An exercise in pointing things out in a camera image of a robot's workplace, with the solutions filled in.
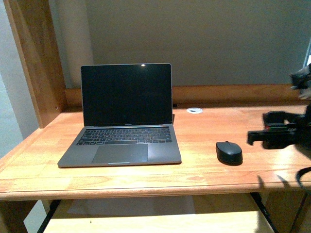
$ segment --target keyboard key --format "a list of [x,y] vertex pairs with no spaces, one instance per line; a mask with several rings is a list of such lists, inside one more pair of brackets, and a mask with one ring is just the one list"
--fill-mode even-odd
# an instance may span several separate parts
[[81,138],[79,140],[79,142],[92,142],[92,141],[93,141],[93,139],[84,139],[84,138]]
[[159,140],[170,140],[171,139],[171,137],[157,137],[157,139],[159,139]]
[[136,144],[136,140],[131,140],[131,141],[108,141],[105,142],[105,145],[117,145],[117,144]]

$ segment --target desk surface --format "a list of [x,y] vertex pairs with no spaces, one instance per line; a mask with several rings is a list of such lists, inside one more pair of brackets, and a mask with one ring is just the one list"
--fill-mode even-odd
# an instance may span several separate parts
[[[237,193],[298,189],[295,173],[311,156],[294,145],[264,150],[246,143],[247,131],[262,129],[262,113],[304,113],[305,106],[209,107],[201,114],[174,109],[182,156],[179,165],[58,168],[57,162],[83,127],[82,112],[61,113],[0,160],[0,199],[39,200]],[[232,141],[243,164],[217,160],[215,143]],[[311,177],[307,185],[311,186]]]

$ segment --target computer mouse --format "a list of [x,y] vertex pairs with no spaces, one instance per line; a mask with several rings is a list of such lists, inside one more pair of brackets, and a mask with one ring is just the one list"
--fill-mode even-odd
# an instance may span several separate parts
[[218,160],[226,165],[237,166],[243,163],[242,149],[233,142],[216,142]]

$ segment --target laptop screen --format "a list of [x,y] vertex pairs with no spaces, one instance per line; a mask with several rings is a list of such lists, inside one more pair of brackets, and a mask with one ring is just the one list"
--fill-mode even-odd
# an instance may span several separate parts
[[172,123],[170,64],[82,66],[85,126]]

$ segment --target black cable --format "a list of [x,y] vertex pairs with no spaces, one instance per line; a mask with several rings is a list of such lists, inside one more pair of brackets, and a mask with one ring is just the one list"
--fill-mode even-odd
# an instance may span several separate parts
[[308,190],[305,186],[303,186],[303,184],[301,183],[301,180],[300,180],[300,179],[301,179],[301,177],[302,177],[304,174],[306,174],[306,173],[308,173],[308,172],[310,172],[310,171],[311,171],[311,167],[306,167],[306,168],[304,168],[304,169],[299,170],[299,171],[296,173],[296,180],[297,180],[299,186],[300,186],[303,190],[305,190],[309,195],[311,195],[311,191]]

